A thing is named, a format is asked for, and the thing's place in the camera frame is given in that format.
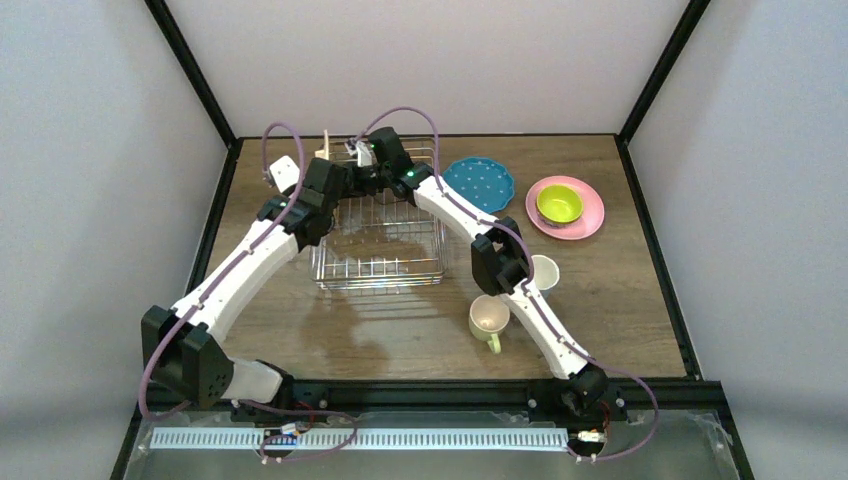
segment dish rack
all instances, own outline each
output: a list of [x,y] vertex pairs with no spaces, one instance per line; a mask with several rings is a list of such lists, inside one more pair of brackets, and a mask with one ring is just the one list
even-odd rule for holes
[[[433,140],[402,139],[413,162],[433,164]],[[356,159],[344,141],[328,142],[330,161]],[[433,215],[398,202],[389,190],[375,197],[344,199],[336,225],[310,254],[312,279],[328,290],[440,283],[448,269],[445,227]]]

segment blue dotted plate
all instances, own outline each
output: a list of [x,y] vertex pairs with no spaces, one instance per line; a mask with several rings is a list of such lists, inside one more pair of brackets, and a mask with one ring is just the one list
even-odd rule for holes
[[442,173],[451,188],[486,213],[495,213],[515,196],[515,180],[500,163],[486,157],[454,162]]

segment pink saucer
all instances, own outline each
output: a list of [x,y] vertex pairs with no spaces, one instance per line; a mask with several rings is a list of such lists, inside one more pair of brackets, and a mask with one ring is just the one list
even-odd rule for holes
[[[542,189],[551,185],[571,187],[583,200],[583,215],[564,227],[556,228],[548,225],[536,210],[536,197]],[[598,192],[586,182],[573,177],[558,175],[539,180],[527,192],[527,197],[524,199],[524,208],[527,209],[527,216],[530,217],[530,221],[533,222],[533,225],[536,225],[536,228],[541,230],[542,233],[560,240],[581,240],[597,232],[601,228],[601,224],[604,223],[604,202]]]

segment wooden table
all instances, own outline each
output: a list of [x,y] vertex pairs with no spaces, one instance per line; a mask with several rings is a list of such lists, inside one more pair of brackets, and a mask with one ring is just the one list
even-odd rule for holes
[[[307,152],[321,147],[306,140]],[[291,140],[269,142],[269,161],[296,156]],[[481,155],[515,178],[515,199],[499,216],[516,219],[532,253],[559,265],[549,303],[571,335],[599,360],[643,376],[685,375],[621,160],[611,136],[461,137],[442,140],[442,168]],[[261,179],[259,141],[238,160],[208,272],[247,232],[275,192]],[[604,200],[606,220],[577,242],[544,236],[524,212],[537,180],[570,175]],[[512,321],[493,355],[468,332],[468,307],[481,292],[471,277],[468,245],[451,235],[450,271],[441,285],[377,291],[322,291],[302,252],[244,309],[226,351],[278,365],[298,378],[546,378],[547,364],[529,334]]]

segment mug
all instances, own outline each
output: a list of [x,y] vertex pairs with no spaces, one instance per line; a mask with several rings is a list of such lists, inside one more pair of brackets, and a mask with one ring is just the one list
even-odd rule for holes
[[497,297],[481,295],[471,303],[468,328],[478,340],[489,344],[492,353],[501,353],[498,334],[509,323],[509,307]]
[[533,255],[533,280],[542,297],[547,299],[551,290],[559,283],[559,267],[550,257]]

